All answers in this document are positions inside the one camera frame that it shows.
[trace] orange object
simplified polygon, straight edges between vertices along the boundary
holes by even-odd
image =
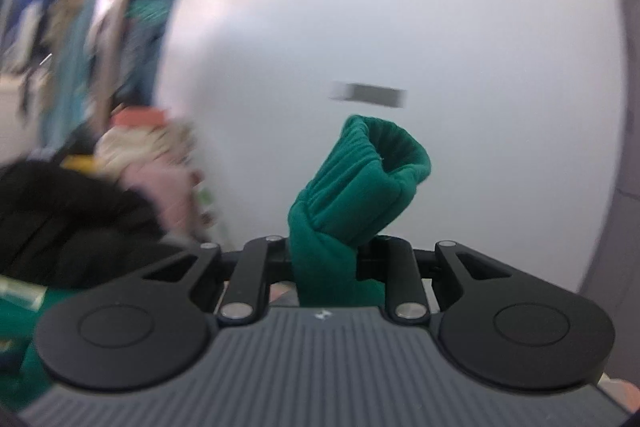
[[[164,127],[167,124],[167,119],[162,109],[126,107],[111,117],[111,124],[123,127]]]

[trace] ribbed surface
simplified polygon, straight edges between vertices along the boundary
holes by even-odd
[[[520,396],[459,373],[429,334],[377,309],[271,309],[224,330],[185,374],[126,395],[55,387],[23,412],[33,427],[617,427],[594,387]]]

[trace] green garment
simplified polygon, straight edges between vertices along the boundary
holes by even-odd
[[[0,338],[32,337],[40,316],[74,292],[48,289],[42,306],[32,312],[0,299]],[[0,402],[11,410],[28,406],[51,386],[33,342],[29,345],[18,375],[0,373]]]
[[[424,148],[396,124],[350,116],[318,174],[289,211],[302,306],[382,306],[384,285],[356,280],[357,248],[411,203],[431,172]]]

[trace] black puffer jacket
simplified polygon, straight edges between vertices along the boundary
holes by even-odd
[[[151,204],[131,190],[51,163],[0,171],[0,274],[89,288],[178,251],[162,245]]]

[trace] gray door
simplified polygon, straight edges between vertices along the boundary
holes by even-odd
[[[609,376],[640,385],[640,0],[623,0],[628,105],[620,172],[607,222],[581,293],[612,318]]]

